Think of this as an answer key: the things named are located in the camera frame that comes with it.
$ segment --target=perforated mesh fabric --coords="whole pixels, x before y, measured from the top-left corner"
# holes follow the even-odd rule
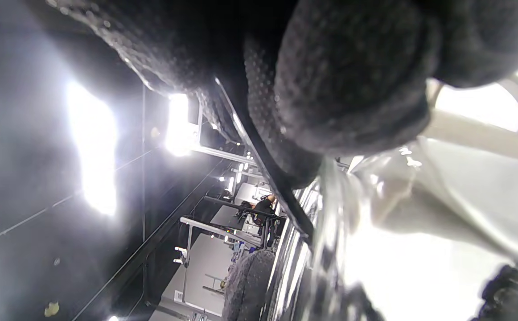
[[[299,185],[320,154],[413,140],[429,120],[428,77],[472,87],[518,68],[518,0],[48,2],[90,26],[150,88],[196,91],[234,140],[214,98],[219,77]],[[272,79],[273,94],[261,87]]]

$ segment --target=gray fabric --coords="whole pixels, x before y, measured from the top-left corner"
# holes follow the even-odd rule
[[[274,263],[273,252],[257,251],[237,264],[225,285],[224,321],[259,319]]]
[[[425,81],[486,85],[518,69],[518,0],[55,0],[149,85],[249,113],[289,185],[321,155],[373,154],[429,122]]]

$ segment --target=bright light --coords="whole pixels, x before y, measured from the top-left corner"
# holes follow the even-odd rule
[[[518,102],[497,83],[465,90],[443,87],[436,108],[518,132]]]
[[[72,134],[79,151],[82,193],[104,214],[116,211],[116,121],[110,108],[77,83],[67,86]]]
[[[197,145],[196,124],[188,122],[188,96],[172,94],[168,97],[168,130],[165,146],[172,155],[186,156],[194,145]]]
[[[230,177],[229,178],[229,185],[227,185],[227,189],[228,191],[232,191],[233,189],[233,177]]]

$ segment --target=ceiling light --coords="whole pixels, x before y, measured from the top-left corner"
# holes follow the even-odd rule
[[[229,185],[227,186],[227,189],[228,191],[232,191],[233,189],[233,177],[230,177],[229,178]]]
[[[168,96],[168,129],[165,146],[175,156],[185,156],[194,145],[198,145],[198,126],[188,122],[188,96],[172,94]]]
[[[116,211],[116,120],[110,108],[77,83],[67,87],[72,135],[79,153],[82,194],[104,214]]]

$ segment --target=person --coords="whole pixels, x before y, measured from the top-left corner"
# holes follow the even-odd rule
[[[276,199],[277,198],[273,194],[267,195],[266,197],[261,198],[261,201],[259,201],[259,203],[257,203],[253,207],[253,209],[256,211],[261,211],[261,212],[268,213],[268,214],[274,214],[275,210],[273,209],[272,205],[273,205],[273,203],[275,203]]]

